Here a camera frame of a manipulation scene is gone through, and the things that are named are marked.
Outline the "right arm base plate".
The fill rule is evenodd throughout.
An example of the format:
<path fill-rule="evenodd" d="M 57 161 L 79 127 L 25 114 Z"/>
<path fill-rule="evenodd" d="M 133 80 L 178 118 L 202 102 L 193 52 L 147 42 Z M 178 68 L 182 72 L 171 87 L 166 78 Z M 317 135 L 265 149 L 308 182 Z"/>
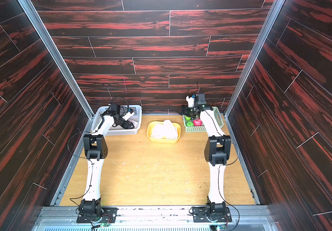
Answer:
<path fill-rule="evenodd" d="M 231 213 L 228 207 L 212 205 L 210 207 L 191 207 L 189 213 L 194 222 L 232 222 Z"/>

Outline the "red apple netted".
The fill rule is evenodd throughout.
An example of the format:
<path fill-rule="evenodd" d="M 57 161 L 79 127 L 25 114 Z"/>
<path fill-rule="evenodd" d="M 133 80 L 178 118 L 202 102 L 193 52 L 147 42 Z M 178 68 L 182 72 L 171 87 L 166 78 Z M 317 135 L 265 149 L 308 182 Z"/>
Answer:
<path fill-rule="evenodd" d="M 202 121 L 199 118 L 194 119 L 192 122 L 193 122 L 194 126 L 202 126 L 203 125 Z"/>

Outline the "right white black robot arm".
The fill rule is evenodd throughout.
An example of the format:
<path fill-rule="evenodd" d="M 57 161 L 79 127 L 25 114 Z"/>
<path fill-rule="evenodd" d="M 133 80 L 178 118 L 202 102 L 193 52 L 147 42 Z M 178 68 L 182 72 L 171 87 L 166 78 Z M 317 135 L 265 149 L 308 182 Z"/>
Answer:
<path fill-rule="evenodd" d="M 226 135 L 215 118 L 213 108 L 207 104 L 203 93 L 187 96 L 187 105 L 180 108 L 180 115 L 198 118 L 208 134 L 204 157 L 210 169 L 210 189 L 205 205 L 206 216 L 214 221 L 229 216 L 224 197 L 224 171 L 230 156 L 231 137 Z"/>

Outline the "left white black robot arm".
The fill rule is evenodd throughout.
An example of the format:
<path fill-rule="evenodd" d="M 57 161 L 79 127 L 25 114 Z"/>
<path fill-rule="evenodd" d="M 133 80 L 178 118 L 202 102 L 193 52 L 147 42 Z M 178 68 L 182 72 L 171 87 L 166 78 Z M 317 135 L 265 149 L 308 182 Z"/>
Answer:
<path fill-rule="evenodd" d="M 88 176 L 86 192 L 78 206 L 78 223 L 97 223 L 103 218 L 100 205 L 100 178 L 104 159 L 108 155 L 108 146 L 104 137 L 113 125 L 119 125 L 124 129 L 133 129 L 134 124 L 128 120 L 133 114 L 131 109 L 128 109 L 124 116 L 115 111 L 103 113 L 100 115 L 101 122 L 94 129 L 94 132 L 84 136 Z"/>

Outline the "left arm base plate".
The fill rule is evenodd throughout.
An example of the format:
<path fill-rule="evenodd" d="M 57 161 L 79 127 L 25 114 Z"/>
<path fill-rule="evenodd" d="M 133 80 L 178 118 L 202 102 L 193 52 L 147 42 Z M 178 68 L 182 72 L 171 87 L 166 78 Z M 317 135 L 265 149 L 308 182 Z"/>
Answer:
<path fill-rule="evenodd" d="M 89 209 L 79 209 L 79 215 L 77 217 L 77 223 L 87 223 L 87 224 L 99 224 L 99 223 L 115 223 L 118 208 L 114 207 L 101 207 L 99 208 L 89 208 Z"/>

